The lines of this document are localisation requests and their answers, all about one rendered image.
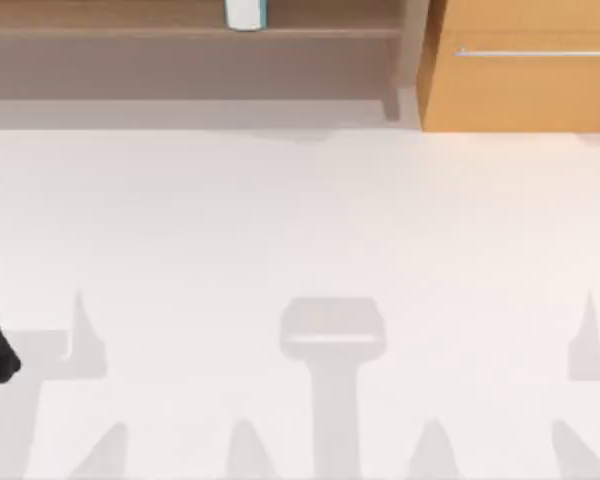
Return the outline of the open wooden shelf unit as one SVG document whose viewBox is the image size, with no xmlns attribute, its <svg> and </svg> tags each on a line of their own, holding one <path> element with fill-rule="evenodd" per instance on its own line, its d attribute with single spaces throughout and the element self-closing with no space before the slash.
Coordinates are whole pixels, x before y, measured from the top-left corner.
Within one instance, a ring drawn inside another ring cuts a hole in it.
<svg viewBox="0 0 600 480">
<path fill-rule="evenodd" d="M 0 128 L 417 124 L 428 0 L 0 0 Z"/>
</svg>

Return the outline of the light wooden cupboard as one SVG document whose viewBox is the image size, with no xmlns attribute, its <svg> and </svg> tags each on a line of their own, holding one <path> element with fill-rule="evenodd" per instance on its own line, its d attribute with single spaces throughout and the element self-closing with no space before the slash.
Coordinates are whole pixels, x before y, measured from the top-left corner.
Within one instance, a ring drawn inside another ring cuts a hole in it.
<svg viewBox="0 0 600 480">
<path fill-rule="evenodd" d="M 426 132 L 600 133 L 600 0 L 430 0 Z"/>
</svg>

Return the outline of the white and teal bottle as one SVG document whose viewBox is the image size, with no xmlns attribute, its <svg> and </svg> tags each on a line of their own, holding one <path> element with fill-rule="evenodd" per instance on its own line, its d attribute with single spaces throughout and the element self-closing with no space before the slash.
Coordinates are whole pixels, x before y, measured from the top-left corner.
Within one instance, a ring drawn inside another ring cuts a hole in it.
<svg viewBox="0 0 600 480">
<path fill-rule="evenodd" d="M 253 32 L 267 27 L 268 0 L 224 0 L 227 27 Z"/>
</svg>

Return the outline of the wooden drawer front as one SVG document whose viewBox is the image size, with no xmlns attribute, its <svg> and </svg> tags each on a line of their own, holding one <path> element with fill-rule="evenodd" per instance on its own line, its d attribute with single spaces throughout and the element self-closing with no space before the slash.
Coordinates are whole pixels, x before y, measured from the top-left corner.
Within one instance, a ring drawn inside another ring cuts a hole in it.
<svg viewBox="0 0 600 480">
<path fill-rule="evenodd" d="M 466 58 L 460 48 L 600 51 L 600 33 L 448 32 L 431 67 L 429 132 L 600 132 L 600 58 Z"/>
</svg>

